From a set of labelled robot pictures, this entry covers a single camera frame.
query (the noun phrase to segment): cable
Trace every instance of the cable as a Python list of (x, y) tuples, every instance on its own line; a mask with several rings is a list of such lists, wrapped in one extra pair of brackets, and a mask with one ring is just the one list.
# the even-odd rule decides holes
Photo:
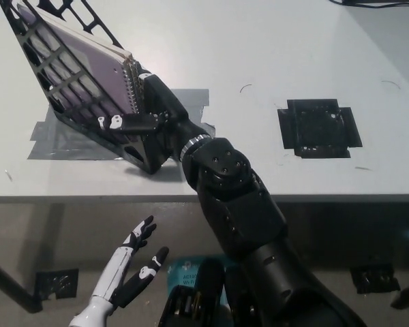
[(393, 8), (393, 7), (409, 7), (409, 2), (397, 2), (390, 3), (388, 5), (362, 5), (360, 3), (344, 3), (336, 0), (329, 0), (331, 3), (336, 5), (345, 5), (347, 7), (359, 7), (359, 8), (369, 8), (369, 9), (383, 9), (383, 8)]

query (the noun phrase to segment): table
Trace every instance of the table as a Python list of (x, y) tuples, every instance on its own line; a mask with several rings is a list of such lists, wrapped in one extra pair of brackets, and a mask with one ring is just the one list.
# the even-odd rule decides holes
[[(205, 107), (202, 122), (248, 156), (277, 201), (409, 203), (409, 8), (327, 0), (90, 3), (170, 88), (209, 92), (209, 103), (197, 104)], [(283, 146), (277, 110), (288, 99), (328, 98), (352, 108), (363, 147), (347, 159), (295, 156)], [(0, 8), (0, 202), (196, 201), (174, 161), (149, 176), (121, 160), (33, 159), (34, 131), (47, 110)], [(0, 279), (12, 283), (1, 272)]]

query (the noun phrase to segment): floor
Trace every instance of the floor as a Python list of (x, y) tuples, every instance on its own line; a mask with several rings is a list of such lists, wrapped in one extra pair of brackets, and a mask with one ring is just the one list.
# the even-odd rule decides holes
[[(155, 215), (158, 229), (149, 246), (136, 256), (132, 270), (163, 245), (170, 247), (171, 260), (221, 252), (197, 204), (0, 204), (0, 265), (18, 282), (31, 289), (37, 271), (80, 269), (77, 298), (48, 300), (36, 315), (25, 313), (0, 293), (0, 326), (68, 326), (87, 304), (112, 252), (148, 215)], [(400, 285), (409, 284), (409, 220), (389, 220), (359, 221), (356, 227), (354, 221), (327, 225), (316, 221), (321, 228), (288, 220), (301, 257), (368, 326), (409, 326), (409, 309), (397, 311), (389, 306), (395, 293), (358, 295), (348, 272), (361, 254), (371, 260), (391, 259), (397, 262)], [(156, 326), (166, 292), (166, 272), (162, 271), (128, 308), (115, 312), (108, 325)]]

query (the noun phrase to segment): spiral notebook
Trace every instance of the spiral notebook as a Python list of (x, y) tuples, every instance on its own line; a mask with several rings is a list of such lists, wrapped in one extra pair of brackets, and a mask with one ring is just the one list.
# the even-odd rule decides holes
[[(28, 23), (36, 21), (33, 12), (23, 3), (19, 3), (17, 7)], [(103, 108), (100, 108), (99, 105), (91, 105), (90, 108), (81, 110), (81, 115), (88, 119), (94, 115), (138, 114), (140, 112), (141, 96), (138, 72), (136, 62), (130, 52), (90, 33), (75, 30), (64, 20), (40, 8), (36, 8), (36, 11), (115, 102), (113, 104), (111, 101), (102, 101), (100, 106)], [(45, 27), (40, 27), (37, 33), (30, 37), (30, 40), (40, 61), (47, 59), (59, 48), (59, 43)], [(68, 53), (61, 53), (59, 58), (60, 60), (54, 60), (44, 69), (47, 79), (54, 86), (72, 76), (69, 69), (73, 74), (80, 71), (79, 66)], [(83, 76), (79, 81), (81, 84), (73, 82), (70, 87), (54, 95), (65, 110), (76, 107), (82, 102), (90, 102), (91, 96), (101, 95), (99, 87), (87, 76)]]

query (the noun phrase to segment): robot finger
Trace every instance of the robot finger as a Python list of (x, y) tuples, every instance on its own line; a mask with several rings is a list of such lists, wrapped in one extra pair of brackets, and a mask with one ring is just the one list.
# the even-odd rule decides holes
[(127, 283), (115, 291), (112, 303), (121, 308), (128, 306), (155, 278), (169, 251), (169, 248), (162, 247), (146, 266), (142, 267)]

